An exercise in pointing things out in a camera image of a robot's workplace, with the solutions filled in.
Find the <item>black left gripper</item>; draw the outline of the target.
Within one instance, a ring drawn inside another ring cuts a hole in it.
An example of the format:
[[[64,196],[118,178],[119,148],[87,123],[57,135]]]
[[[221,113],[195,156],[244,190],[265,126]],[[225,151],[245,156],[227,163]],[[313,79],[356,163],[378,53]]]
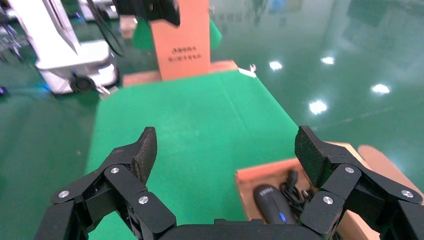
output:
[[[176,0],[116,0],[119,15],[134,15],[145,21],[165,20],[179,27],[180,7]]]

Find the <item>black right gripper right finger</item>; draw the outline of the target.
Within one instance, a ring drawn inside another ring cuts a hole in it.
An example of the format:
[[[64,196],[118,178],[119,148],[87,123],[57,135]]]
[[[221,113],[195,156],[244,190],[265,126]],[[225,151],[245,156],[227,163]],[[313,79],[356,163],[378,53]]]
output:
[[[412,188],[365,167],[350,151],[298,128],[294,153],[317,189],[299,224],[327,240],[346,211],[359,215],[382,240],[424,237],[423,197]]]

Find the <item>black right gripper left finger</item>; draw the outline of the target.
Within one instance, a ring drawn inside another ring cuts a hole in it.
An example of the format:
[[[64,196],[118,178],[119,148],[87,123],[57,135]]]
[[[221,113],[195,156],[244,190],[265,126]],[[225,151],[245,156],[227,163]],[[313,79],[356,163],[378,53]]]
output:
[[[146,186],[157,150],[152,126],[146,127],[136,142],[114,148],[97,169],[51,196],[35,238],[86,240],[113,212],[138,240],[161,238],[177,220]]]

